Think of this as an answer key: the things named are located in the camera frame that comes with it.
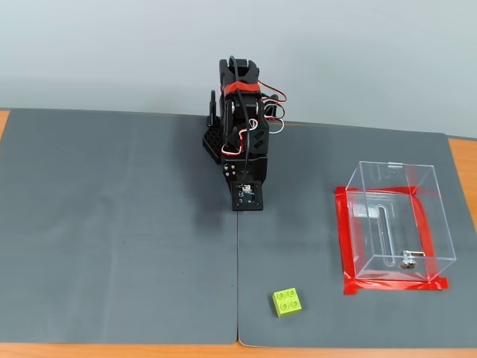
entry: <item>black wire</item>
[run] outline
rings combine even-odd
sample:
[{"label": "black wire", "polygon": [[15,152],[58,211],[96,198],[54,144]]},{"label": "black wire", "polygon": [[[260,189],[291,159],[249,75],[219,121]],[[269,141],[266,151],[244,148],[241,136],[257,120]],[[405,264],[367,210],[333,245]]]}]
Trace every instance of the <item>black wire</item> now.
[{"label": "black wire", "polygon": [[[237,82],[239,81],[239,68],[237,67],[237,60],[234,56],[230,56],[230,59],[233,62],[233,67],[235,69],[236,82]],[[248,121],[247,108],[245,108],[244,99],[241,96],[239,86],[237,86],[237,95],[238,95],[238,100],[240,101],[240,105],[244,109],[245,125],[247,126],[247,149],[245,150],[245,168],[241,176],[241,179],[245,180],[245,177],[247,176],[247,170],[248,170],[248,154],[250,153],[250,123]]]}]

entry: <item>red strap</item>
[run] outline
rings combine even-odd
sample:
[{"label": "red strap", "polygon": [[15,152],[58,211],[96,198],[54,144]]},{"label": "red strap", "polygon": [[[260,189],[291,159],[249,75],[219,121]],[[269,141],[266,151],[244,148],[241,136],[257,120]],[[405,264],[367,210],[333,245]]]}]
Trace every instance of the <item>red strap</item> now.
[{"label": "red strap", "polygon": [[244,82],[238,81],[225,86],[224,95],[228,95],[231,92],[235,92],[237,90],[237,87],[243,92],[260,92],[259,84],[245,84]]}]

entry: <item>white wire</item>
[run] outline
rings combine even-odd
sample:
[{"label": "white wire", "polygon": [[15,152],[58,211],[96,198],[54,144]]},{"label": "white wire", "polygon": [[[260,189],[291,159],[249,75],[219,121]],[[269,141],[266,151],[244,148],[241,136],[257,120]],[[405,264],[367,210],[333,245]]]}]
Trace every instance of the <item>white wire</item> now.
[{"label": "white wire", "polygon": [[281,117],[277,117],[277,116],[264,116],[265,119],[268,119],[268,120],[275,120],[275,119],[282,119],[283,117],[285,117],[285,108],[283,108],[283,106],[280,104],[280,103],[267,103],[265,106],[263,106],[263,109],[266,110],[267,107],[270,107],[270,106],[275,106],[275,107],[278,107],[278,108],[281,108],[282,110],[282,116]]},{"label": "white wire", "polygon": [[[250,131],[253,131],[254,129],[256,129],[259,126],[259,121],[257,121],[256,119],[253,119],[253,118],[249,119],[249,123],[252,125],[252,128],[250,129]],[[241,135],[242,135],[242,133],[244,133],[246,131],[247,131],[247,129],[242,129],[238,133],[238,136],[240,136],[240,149],[238,150],[237,153],[233,153],[231,151],[225,151],[224,150],[225,145],[222,145],[222,149],[221,149],[222,154],[225,154],[225,155],[239,155],[242,151],[242,145],[241,144],[243,142],[243,139],[242,139]]]},{"label": "white wire", "polygon": [[276,131],[276,132],[268,132],[268,133],[270,133],[270,134],[278,134],[278,133],[280,133],[281,131],[283,131],[283,128],[285,128],[285,122],[283,121],[283,119],[277,118],[276,120],[277,120],[277,121],[281,121],[282,127],[281,127],[278,131]]}]

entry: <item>red tape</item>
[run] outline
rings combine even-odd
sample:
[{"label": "red tape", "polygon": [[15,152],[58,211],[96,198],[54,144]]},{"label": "red tape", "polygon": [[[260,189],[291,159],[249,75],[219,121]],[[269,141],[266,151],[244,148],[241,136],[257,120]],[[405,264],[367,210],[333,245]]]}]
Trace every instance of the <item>red tape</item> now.
[{"label": "red tape", "polygon": [[228,95],[231,92],[236,92],[237,88],[239,88],[242,92],[260,92],[259,84],[246,84],[244,82],[237,81],[233,84],[228,84],[225,86],[225,88],[223,89],[224,95]]},{"label": "red tape", "polygon": [[[427,223],[426,214],[423,205],[415,196],[415,188],[386,188],[368,190],[371,192],[392,192],[411,195],[411,204],[414,208],[417,222],[417,229],[420,233],[421,243],[424,254],[427,257],[434,256],[434,247],[432,245],[432,235]],[[358,279],[355,273],[355,264],[353,260],[353,247],[351,243],[350,217],[348,215],[348,205],[346,197],[346,188],[340,186],[335,191],[336,214],[338,217],[338,235],[341,247],[341,261],[343,264],[344,294],[355,295],[359,289],[387,289],[387,290],[442,290],[448,289],[449,284],[445,277],[436,276],[433,280],[371,280]],[[437,264],[433,260],[426,262],[426,272],[429,276],[437,273]]]}]

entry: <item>cable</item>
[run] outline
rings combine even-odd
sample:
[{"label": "cable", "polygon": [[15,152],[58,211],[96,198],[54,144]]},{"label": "cable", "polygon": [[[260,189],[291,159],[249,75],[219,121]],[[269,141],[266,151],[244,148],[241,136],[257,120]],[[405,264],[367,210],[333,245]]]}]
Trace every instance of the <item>cable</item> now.
[{"label": "cable", "polygon": [[285,108],[283,108],[283,106],[282,106],[280,103],[278,103],[278,102],[277,102],[277,103],[275,103],[275,102],[272,102],[272,103],[268,102],[268,103],[266,103],[265,106],[263,107],[263,110],[265,111],[265,109],[266,109],[267,107],[270,107],[270,106],[280,107],[280,108],[282,109],[283,114],[282,114],[281,117],[276,117],[276,116],[264,116],[265,119],[267,119],[267,120],[282,119],[282,118],[285,116]]},{"label": "cable", "polygon": [[[254,123],[254,124],[252,124],[252,128],[250,129],[251,131],[253,131],[254,129],[256,129],[259,126],[259,121],[257,121],[256,119],[250,119],[250,122]],[[225,155],[239,155],[239,154],[241,154],[243,146],[244,146],[244,138],[241,135],[242,135],[242,133],[244,133],[246,131],[247,131],[247,129],[242,129],[238,133],[238,135],[240,136],[240,149],[238,150],[237,153],[233,153],[231,151],[225,151],[224,150],[225,145],[222,145],[222,150],[221,150],[222,154],[225,154]]]},{"label": "cable", "polygon": [[272,91],[274,91],[274,92],[276,92],[276,93],[282,95],[282,97],[284,98],[284,99],[278,99],[278,98],[268,97],[267,95],[265,95],[265,96],[267,96],[267,101],[275,101],[275,102],[279,102],[279,103],[285,103],[285,102],[286,102],[286,95],[285,95],[285,93],[283,93],[282,91],[279,91],[278,89],[275,89],[275,88],[273,88],[273,87],[271,87],[271,86],[268,86],[267,84],[264,84],[264,83],[261,82],[260,80],[259,80],[259,84],[260,84],[261,86],[263,86],[263,87],[268,88],[269,90],[272,90]]},{"label": "cable", "polygon": [[[235,70],[235,74],[236,74],[236,82],[238,82],[239,81],[239,68],[237,67],[237,60],[234,56],[230,56],[230,59],[233,62],[233,69]],[[245,108],[244,99],[241,97],[241,91],[239,89],[239,86],[237,86],[237,95],[238,95],[238,100],[240,101],[240,105],[241,105],[242,109],[244,110],[245,125],[247,126],[247,150],[245,152],[245,167],[244,167],[244,171],[242,172],[242,176],[241,176],[241,179],[245,180],[245,177],[247,176],[247,169],[248,169],[248,155],[250,153],[250,123],[248,122],[247,108]]]},{"label": "cable", "polygon": [[277,121],[281,121],[282,127],[281,127],[278,131],[276,131],[276,132],[268,132],[268,133],[270,133],[270,134],[278,134],[278,133],[280,133],[281,131],[283,131],[283,128],[285,128],[285,122],[283,121],[283,119],[280,119],[280,118],[277,118]]}]

